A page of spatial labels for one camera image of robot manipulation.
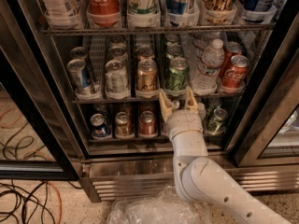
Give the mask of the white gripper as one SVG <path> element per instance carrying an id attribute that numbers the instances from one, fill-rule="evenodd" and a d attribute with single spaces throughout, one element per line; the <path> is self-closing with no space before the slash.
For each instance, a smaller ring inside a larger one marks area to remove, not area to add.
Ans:
<path id="1" fill-rule="evenodd" d="M 160 89 L 159 92 L 159 103 L 162 117 L 164 121 L 166 121 L 165 129 L 169 138 L 174 138 L 180 133 L 203 132 L 201 118 L 196 113 L 198 111 L 198 104 L 189 86 L 186 87 L 185 109 L 176 110 L 174 112 L 175 106 L 163 89 Z"/>

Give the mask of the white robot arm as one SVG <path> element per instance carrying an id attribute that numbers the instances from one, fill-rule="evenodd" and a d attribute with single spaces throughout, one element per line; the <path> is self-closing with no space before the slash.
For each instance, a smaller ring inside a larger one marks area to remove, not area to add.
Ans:
<path id="1" fill-rule="evenodd" d="M 190 203 L 212 203 L 239 224 L 291 224 L 246 192 L 208 157 L 198 104 L 190 88 L 185 95 L 184 107 L 179 109 L 164 91 L 159 92 L 165 129 L 174 150 L 173 172 L 179 198 Z"/>

